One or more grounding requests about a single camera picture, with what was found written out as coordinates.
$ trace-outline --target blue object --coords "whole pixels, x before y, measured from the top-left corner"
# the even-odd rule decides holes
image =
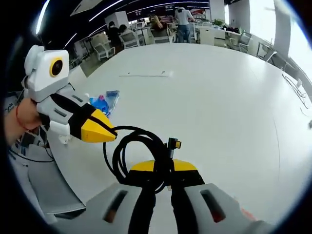
[[[107,117],[111,115],[111,112],[114,110],[115,105],[119,98],[119,91],[107,91],[104,95],[104,100],[100,100],[98,97],[91,97],[90,104],[96,109],[101,110]]]

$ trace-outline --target office chair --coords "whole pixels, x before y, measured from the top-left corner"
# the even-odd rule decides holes
[[[133,31],[127,31],[121,34],[119,37],[125,49],[140,46],[139,38]]]
[[[227,43],[229,49],[237,50],[243,53],[248,53],[248,44],[252,34],[243,32],[239,40],[236,42],[234,38],[230,38],[230,43]]]
[[[101,61],[104,58],[110,58],[115,54],[115,47],[109,48],[108,43],[107,44],[97,44],[94,47],[94,50],[97,53],[97,58],[99,61]]]
[[[265,55],[260,55],[260,46],[262,45],[262,50],[266,53]],[[257,51],[257,55],[256,57],[259,58],[259,59],[262,59],[266,62],[268,62],[272,57],[273,55],[275,55],[277,52],[270,46],[267,46],[265,44],[262,44],[259,42],[259,45],[258,45],[258,51]]]
[[[167,30],[156,31],[151,29],[151,33],[154,37],[155,44],[173,42],[173,38],[168,35]]]
[[[195,23],[190,23],[190,29],[191,29],[191,39],[194,39],[195,41],[197,41],[197,32],[196,32],[196,28],[195,28]]]

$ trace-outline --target table surface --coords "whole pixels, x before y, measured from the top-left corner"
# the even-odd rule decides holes
[[[119,77],[133,71],[173,71],[172,77]],[[209,45],[154,44],[126,49],[77,87],[97,97],[119,90],[115,126],[137,126],[182,141],[174,157],[194,164],[206,183],[235,197],[259,219],[277,223],[299,198],[311,174],[311,102],[304,105],[283,71],[250,55]],[[105,165],[102,144],[49,141],[69,186],[85,203],[116,181]],[[109,143],[108,155],[121,139]],[[131,165],[151,159],[130,143]],[[168,232],[175,221],[170,193],[157,195],[150,231]]]

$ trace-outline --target white shirt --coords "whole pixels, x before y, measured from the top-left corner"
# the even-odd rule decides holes
[[[191,18],[194,20],[194,17],[192,16],[192,14],[190,13],[190,11],[185,10],[184,7],[179,7],[176,11],[175,11],[175,18],[178,21],[178,25],[187,25],[189,24],[188,18]]]

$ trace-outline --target cable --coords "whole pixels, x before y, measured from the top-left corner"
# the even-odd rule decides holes
[[[126,166],[125,160],[125,151],[127,144],[132,141],[142,142],[152,153],[155,163],[154,163],[154,171],[159,173],[160,180],[155,185],[155,193],[159,193],[165,187],[164,179],[166,177],[166,172],[169,171],[168,160],[168,149],[167,146],[161,141],[161,139],[155,134],[143,130],[138,127],[133,126],[118,126],[112,128],[113,131],[118,130],[131,130],[133,131],[129,135],[125,136],[119,143],[119,145],[115,148],[112,158],[112,166],[108,162],[107,154],[106,154],[106,143],[103,143],[103,154],[105,162],[109,168],[109,170],[113,173],[119,183],[124,183],[125,178],[127,176],[128,169]]]
[[[68,82],[68,84],[73,88],[73,90],[75,91],[75,88],[72,86],[72,84],[70,82]]]
[[[302,102],[302,104],[305,106],[306,109],[309,109],[307,106],[306,106],[306,103],[304,101],[303,98],[306,98],[307,97],[307,94],[306,93],[302,93],[299,88],[296,86],[296,84],[288,77],[288,76],[285,76],[284,74],[282,74],[283,78],[285,79],[285,81],[292,87],[292,89],[295,91],[295,93],[297,94],[297,96],[299,97],[300,101]]]
[[[21,156],[20,154],[14,152],[12,149],[9,149],[9,152],[10,152],[10,153],[14,153],[16,156],[21,157],[21,158],[23,158],[23,159],[26,159],[26,160],[28,160],[28,161],[32,161],[32,162],[53,162],[53,161],[54,161],[54,159],[51,160],[51,161],[38,161],[38,160],[33,160],[33,159],[30,159],[30,158],[26,158],[26,157]]]
[[[47,149],[47,145],[49,144],[49,141],[48,141],[48,133],[47,133],[47,130],[45,129],[44,126],[40,126],[40,128],[45,132],[45,141],[43,142],[44,143],[44,148],[45,148],[45,151],[47,152],[47,155],[54,160],[54,157],[53,157],[53,153],[52,153],[52,150],[51,150],[51,147],[50,147],[50,150],[51,150],[51,154],[49,154],[48,152],[48,149]]]

